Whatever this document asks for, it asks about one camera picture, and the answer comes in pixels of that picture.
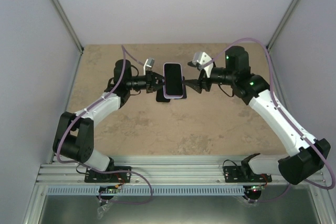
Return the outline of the black phone with white edge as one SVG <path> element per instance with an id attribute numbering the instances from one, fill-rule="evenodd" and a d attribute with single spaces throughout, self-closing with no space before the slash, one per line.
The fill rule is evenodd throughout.
<path id="1" fill-rule="evenodd" d="M 163 65 L 163 95 L 167 99 L 180 99 L 184 95 L 182 66 L 180 63 L 166 62 Z"/>

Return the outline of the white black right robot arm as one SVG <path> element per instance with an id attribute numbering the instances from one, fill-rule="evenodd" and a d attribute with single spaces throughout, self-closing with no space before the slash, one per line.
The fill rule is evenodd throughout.
<path id="1" fill-rule="evenodd" d="M 233 95 L 256 111 L 285 147 L 285 156 L 256 153 L 242 160 L 241 176 L 245 181 L 270 174 L 281 175 L 297 185 L 324 167 L 331 149 L 329 142 L 304 130 L 271 92 L 268 82 L 251 72 L 244 47 L 232 46 L 225 51 L 225 67 L 217 67 L 205 52 L 195 53 L 188 65 L 200 71 L 198 79 L 184 82 L 188 87 L 201 93 L 209 92 L 214 84 L 230 86 Z"/>

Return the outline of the black phone case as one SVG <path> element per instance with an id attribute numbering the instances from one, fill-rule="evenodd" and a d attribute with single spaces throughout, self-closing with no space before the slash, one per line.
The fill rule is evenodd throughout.
<path id="1" fill-rule="evenodd" d="M 170 99 L 164 97 L 163 89 L 160 89 L 156 92 L 156 102 L 159 103 L 169 103 Z"/>

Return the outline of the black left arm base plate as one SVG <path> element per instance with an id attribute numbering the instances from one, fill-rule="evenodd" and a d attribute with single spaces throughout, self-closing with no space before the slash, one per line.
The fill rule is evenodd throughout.
<path id="1" fill-rule="evenodd" d="M 92 170 L 87 169 L 85 174 L 85 183 L 115 183 L 124 184 L 129 183 L 131 174 L 129 171 L 132 170 L 131 166 L 116 166 L 116 171 L 127 170 L 127 173 L 115 173 L 115 174 L 102 174 Z"/>

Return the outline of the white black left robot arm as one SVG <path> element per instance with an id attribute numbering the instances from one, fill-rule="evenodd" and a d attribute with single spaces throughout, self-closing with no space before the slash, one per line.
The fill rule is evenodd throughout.
<path id="1" fill-rule="evenodd" d="M 163 76 L 152 71 L 154 59 L 148 58 L 143 66 L 143 75 L 132 75 L 134 65 L 118 60 L 114 76 L 108 81 L 104 93 L 95 102 L 75 113 L 64 112 L 58 123 L 53 151 L 57 161 L 63 164 L 79 163 L 97 171 L 104 182 L 114 178 L 114 160 L 94 147 L 95 127 L 108 115 L 122 108 L 131 91 L 152 93 L 163 86 Z"/>

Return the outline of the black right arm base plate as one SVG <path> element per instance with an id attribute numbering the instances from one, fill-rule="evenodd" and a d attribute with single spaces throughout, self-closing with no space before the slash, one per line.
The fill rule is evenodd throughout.
<path id="1" fill-rule="evenodd" d="M 226 183 L 271 183 L 272 176 L 266 174 L 252 174 L 245 176 L 240 166 L 223 166 Z"/>

